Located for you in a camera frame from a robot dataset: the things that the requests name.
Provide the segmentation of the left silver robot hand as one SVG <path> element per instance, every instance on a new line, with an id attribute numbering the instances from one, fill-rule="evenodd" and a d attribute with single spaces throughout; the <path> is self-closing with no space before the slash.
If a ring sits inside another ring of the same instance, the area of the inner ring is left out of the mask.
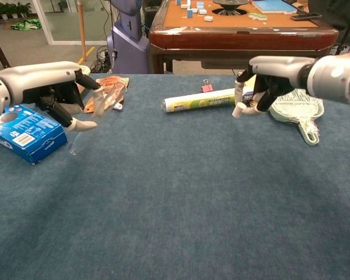
<path id="1" fill-rule="evenodd" d="M 8 106 L 35 104 L 68 130 L 92 130 L 97 127 L 94 121 L 74 117 L 85 108 L 78 85 L 94 92 L 102 91 L 100 84 L 84 74 L 75 62 L 49 62 L 0 70 L 0 115 Z"/>

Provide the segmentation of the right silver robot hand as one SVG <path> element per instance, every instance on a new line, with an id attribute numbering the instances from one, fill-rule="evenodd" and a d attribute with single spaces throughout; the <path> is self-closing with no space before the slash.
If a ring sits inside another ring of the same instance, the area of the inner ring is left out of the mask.
<path id="1" fill-rule="evenodd" d="M 246 69 L 235 80 L 235 108 L 233 116 L 245 114 L 256 116 L 271 107 L 279 96 L 296 88 L 305 88 L 303 73 L 310 69 L 314 58 L 260 55 L 248 62 Z M 244 83 L 255 77 L 253 89 L 254 105 L 247 107 L 242 102 Z"/>

